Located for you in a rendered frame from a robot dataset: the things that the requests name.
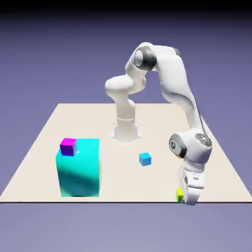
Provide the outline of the small magenta cube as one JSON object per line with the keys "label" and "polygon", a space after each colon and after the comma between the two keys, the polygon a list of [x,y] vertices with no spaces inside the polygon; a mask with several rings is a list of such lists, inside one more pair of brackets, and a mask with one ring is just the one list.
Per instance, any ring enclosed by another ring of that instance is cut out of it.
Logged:
{"label": "small magenta cube", "polygon": [[60,151],[63,156],[74,156],[77,152],[77,139],[64,138],[60,143]]}

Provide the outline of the large cyan box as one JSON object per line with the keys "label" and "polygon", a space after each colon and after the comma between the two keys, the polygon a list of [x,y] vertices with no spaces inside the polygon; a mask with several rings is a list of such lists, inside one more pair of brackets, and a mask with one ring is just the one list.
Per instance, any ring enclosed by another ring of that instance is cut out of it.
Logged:
{"label": "large cyan box", "polygon": [[98,197],[100,190],[100,139],[76,138],[77,152],[63,156],[60,148],[56,167],[62,197]]}

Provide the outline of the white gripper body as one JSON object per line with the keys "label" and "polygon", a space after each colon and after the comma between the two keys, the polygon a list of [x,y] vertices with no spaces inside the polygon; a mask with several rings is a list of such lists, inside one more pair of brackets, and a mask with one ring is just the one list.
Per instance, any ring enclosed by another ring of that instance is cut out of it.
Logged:
{"label": "white gripper body", "polygon": [[197,173],[188,170],[182,171],[181,188],[184,202],[187,205],[195,205],[201,192],[205,187],[204,173]]}

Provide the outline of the small blue cube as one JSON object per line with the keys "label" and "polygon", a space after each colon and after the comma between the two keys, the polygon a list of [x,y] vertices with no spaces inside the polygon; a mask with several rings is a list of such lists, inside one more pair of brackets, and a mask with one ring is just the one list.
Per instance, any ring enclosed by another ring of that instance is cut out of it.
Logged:
{"label": "small blue cube", "polygon": [[152,157],[149,153],[141,153],[139,155],[139,162],[142,166],[150,165],[152,162]]}

